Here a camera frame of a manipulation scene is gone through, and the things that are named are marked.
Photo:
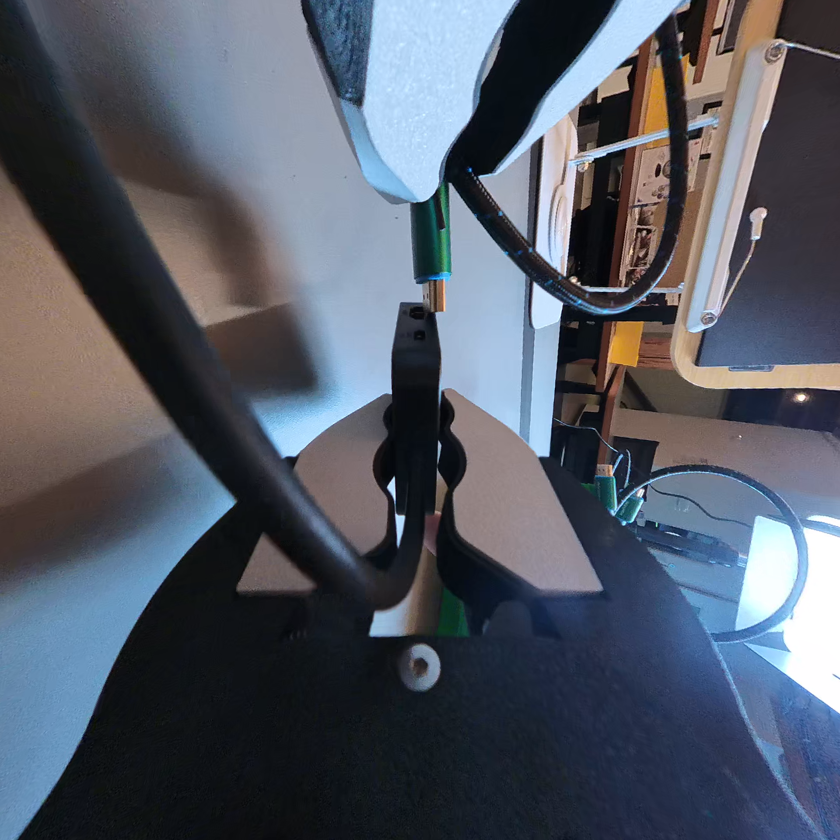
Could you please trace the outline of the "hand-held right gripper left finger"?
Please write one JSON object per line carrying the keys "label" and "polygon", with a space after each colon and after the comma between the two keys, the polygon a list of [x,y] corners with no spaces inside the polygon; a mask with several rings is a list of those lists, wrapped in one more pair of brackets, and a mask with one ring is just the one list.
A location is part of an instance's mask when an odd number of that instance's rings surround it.
{"label": "hand-held right gripper left finger", "polygon": [[[328,427],[299,454],[293,471],[355,551],[387,569],[396,555],[393,477],[383,394]],[[262,536],[239,582],[238,594],[310,594],[316,589],[277,546]]]}

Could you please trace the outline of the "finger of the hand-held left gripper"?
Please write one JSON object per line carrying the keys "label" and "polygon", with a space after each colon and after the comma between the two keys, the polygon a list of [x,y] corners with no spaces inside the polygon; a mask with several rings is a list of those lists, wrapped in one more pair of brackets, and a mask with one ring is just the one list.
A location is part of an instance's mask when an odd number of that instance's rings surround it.
{"label": "finger of the hand-held left gripper", "polygon": [[505,23],[478,106],[449,153],[494,175],[598,88],[677,1],[521,1]]}
{"label": "finger of the hand-held left gripper", "polygon": [[438,188],[515,5],[373,2],[360,102],[338,102],[365,180],[389,203],[420,203]]}

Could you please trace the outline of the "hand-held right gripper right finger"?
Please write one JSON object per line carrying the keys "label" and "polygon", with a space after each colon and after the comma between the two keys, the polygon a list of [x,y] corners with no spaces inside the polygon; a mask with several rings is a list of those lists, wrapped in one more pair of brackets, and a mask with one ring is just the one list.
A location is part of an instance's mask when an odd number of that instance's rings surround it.
{"label": "hand-held right gripper right finger", "polygon": [[487,563],[528,595],[596,595],[602,583],[539,457],[453,388],[442,393],[438,471],[457,559]]}

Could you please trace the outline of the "braided HDMI cable green plugs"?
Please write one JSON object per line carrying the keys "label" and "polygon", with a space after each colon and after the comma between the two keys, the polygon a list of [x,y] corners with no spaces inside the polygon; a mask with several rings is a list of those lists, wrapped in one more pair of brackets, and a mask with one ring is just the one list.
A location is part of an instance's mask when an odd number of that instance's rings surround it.
{"label": "braided HDMI cable green plugs", "polygon": [[449,174],[449,154],[444,179],[430,198],[411,208],[413,267],[415,282],[424,286],[424,305],[436,312],[435,283],[445,283],[452,273],[449,228],[449,194],[453,186],[502,252],[537,287],[563,304],[593,316],[613,317],[638,305],[656,291],[676,252],[679,230],[688,193],[689,130],[686,84],[681,65],[682,52],[677,16],[672,14],[655,30],[664,77],[668,117],[670,177],[665,224],[657,250],[643,275],[632,286],[615,293],[583,290],[569,276],[561,275],[538,253],[470,168],[458,165]]}
{"label": "braided HDMI cable green plugs", "polygon": [[805,590],[808,572],[810,570],[810,555],[802,522],[791,506],[775,491],[760,483],[756,479],[734,469],[714,465],[676,465],[658,469],[636,485],[625,484],[624,489],[616,489],[616,480],[607,475],[604,465],[599,465],[594,478],[595,494],[605,509],[624,525],[635,521],[637,513],[644,502],[644,490],[655,482],[677,476],[708,475],[719,476],[734,480],[761,495],[779,512],[782,522],[791,531],[796,551],[796,565],[794,581],[789,594],[782,604],[769,616],[752,625],[725,632],[709,633],[710,639],[716,644],[743,644],[774,631],[795,613]]}

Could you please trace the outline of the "green plastic bin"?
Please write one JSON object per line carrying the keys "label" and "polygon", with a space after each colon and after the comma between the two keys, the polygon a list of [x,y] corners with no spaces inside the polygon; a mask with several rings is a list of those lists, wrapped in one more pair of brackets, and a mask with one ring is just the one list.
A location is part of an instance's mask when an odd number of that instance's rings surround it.
{"label": "green plastic bin", "polygon": [[436,635],[439,637],[469,636],[465,604],[446,587],[441,593]]}

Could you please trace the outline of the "wooden desk with white card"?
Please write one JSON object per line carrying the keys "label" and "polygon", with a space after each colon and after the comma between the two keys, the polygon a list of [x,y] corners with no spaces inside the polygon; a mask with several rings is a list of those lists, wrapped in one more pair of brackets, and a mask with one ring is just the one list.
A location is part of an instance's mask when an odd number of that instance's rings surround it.
{"label": "wooden desk with white card", "polygon": [[[635,139],[645,133],[667,129],[665,108],[665,89],[662,70],[655,54],[655,42],[648,38],[637,52],[635,71],[631,79],[631,109],[629,113],[628,138]],[[616,231],[613,242],[609,287],[622,287],[626,273],[625,255],[627,244],[633,242],[635,225],[631,218],[634,204],[637,165],[643,148],[641,145],[627,149],[623,153],[623,173],[619,192]],[[598,393],[614,391],[621,383],[622,376],[615,374],[616,368],[623,373],[626,366],[609,364],[607,351],[612,337],[613,323],[604,322],[599,355],[595,367],[595,389]]]}

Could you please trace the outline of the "white picture card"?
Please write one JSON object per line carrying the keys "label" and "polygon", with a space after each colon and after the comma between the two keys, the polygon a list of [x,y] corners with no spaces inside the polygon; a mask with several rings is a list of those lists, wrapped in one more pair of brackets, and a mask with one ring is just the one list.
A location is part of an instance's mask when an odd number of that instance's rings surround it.
{"label": "white picture card", "polygon": [[658,204],[669,195],[670,154],[666,145],[643,149],[637,172],[635,205]]}

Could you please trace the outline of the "small yellow box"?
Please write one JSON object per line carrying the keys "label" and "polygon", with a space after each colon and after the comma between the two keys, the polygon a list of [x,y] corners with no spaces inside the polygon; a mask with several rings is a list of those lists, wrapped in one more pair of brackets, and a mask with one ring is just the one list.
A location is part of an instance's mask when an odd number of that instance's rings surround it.
{"label": "small yellow box", "polygon": [[644,334],[644,322],[616,321],[607,351],[609,364],[636,367]]}

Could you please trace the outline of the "black board with wooden rim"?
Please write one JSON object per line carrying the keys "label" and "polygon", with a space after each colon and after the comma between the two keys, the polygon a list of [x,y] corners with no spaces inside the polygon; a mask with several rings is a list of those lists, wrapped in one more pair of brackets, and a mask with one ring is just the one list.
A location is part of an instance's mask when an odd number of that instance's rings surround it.
{"label": "black board with wooden rim", "polygon": [[838,390],[838,54],[741,51],[670,355],[712,389]]}

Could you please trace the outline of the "laptop with bright screen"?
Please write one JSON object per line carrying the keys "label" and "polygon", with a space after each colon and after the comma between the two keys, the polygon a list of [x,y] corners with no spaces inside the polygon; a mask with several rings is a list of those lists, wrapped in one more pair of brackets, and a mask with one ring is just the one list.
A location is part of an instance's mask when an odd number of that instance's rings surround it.
{"label": "laptop with bright screen", "polygon": [[[839,711],[839,520],[803,521],[805,587],[788,619],[748,647],[796,684]],[[782,521],[754,519],[736,628],[756,624],[782,604],[794,582],[796,550]]]}

